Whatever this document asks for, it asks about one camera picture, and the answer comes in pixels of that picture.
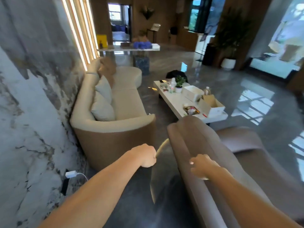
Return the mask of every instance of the sofa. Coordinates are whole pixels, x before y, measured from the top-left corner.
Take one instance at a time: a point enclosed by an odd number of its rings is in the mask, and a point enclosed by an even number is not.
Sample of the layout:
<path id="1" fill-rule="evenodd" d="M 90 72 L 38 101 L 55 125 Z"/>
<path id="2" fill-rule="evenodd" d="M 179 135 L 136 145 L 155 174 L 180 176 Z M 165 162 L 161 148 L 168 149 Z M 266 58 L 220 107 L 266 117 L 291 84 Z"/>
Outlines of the sofa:
<path id="1" fill-rule="evenodd" d="M 178 169 L 194 210 L 207 228 L 240 227 L 224 197 L 210 181 L 191 174 L 189 159 L 207 154 L 241 184 L 303 226 L 304 185 L 266 151 L 258 135 L 245 127 L 214 131 L 194 116 L 168 126 Z"/>
<path id="2" fill-rule="evenodd" d="M 104 75 L 112 88 L 115 121 L 97 121 L 91 113 L 95 86 Z M 91 61 L 77 96 L 70 123 L 88 159 L 97 171 L 112 164 L 131 148 L 154 144 L 155 115 L 147 115 L 137 88 L 141 70 L 116 67 L 108 58 Z"/>

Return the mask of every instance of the charging cable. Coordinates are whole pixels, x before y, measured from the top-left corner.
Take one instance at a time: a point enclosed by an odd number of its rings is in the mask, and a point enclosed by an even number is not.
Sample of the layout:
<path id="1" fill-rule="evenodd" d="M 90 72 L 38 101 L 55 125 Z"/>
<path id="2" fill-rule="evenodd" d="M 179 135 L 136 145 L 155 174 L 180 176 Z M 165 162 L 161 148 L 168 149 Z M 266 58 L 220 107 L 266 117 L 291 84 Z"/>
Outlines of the charging cable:
<path id="1" fill-rule="evenodd" d="M 66 172 L 65 176 L 66 176 L 66 178 L 72 178 L 72 177 L 76 177 L 79 174 L 82 174 L 86 178 L 86 180 L 88 181 L 88 178 L 83 173 L 78 173 L 77 171 Z"/>

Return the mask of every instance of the yellow sign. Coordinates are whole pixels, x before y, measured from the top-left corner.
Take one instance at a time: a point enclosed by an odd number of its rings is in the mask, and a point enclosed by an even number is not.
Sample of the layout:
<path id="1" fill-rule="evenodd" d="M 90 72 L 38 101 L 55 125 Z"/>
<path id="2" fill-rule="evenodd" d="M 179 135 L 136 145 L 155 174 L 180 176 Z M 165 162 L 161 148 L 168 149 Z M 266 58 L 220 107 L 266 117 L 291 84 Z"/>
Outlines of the yellow sign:
<path id="1" fill-rule="evenodd" d="M 102 47 L 108 47 L 108 40 L 107 40 L 107 35 L 105 34 L 97 34 L 97 43 L 98 43 L 98 48 L 101 49 Z"/>

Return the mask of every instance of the white pillow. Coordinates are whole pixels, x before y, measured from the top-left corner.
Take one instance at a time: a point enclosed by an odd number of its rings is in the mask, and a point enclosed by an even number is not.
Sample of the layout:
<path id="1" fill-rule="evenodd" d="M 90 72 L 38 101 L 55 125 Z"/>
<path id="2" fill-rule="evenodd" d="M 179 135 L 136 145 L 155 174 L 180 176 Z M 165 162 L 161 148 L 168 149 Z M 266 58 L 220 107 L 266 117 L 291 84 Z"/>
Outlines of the white pillow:
<path id="1" fill-rule="evenodd" d="M 109 104 L 112 102 L 111 86 L 105 76 L 101 76 L 98 84 L 95 86 L 95 90 L 99 92 Z"/>
<path id="2" fill-rule="evenodd" d="M 113 107 L 97 91 L 95 91 L 94 103 L 92 105 L 91 112 L 97 121 L 115 121 Z"/>

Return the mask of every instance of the brown pillow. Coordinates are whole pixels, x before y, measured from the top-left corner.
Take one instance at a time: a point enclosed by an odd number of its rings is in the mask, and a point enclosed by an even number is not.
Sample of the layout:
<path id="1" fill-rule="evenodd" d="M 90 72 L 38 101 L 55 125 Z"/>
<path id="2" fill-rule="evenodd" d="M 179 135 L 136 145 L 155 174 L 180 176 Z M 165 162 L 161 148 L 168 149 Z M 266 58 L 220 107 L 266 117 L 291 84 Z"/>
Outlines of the brown pillow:
<path id="1" fill-rule="evenodd" d="M 109 69 L 105 65 L 101 64 L 99 70 L 97 70 L 97 73 L 99 77 L 105 76 L 111 88 L 113 87 L 114 77 L 110 74 Z"/>
<path id="2" fill-rule="evenodd" d="M 116 64 L 109 57 L 102 57 L 100 63 L 108 68 L 111 75 L 116 73 Z"/>

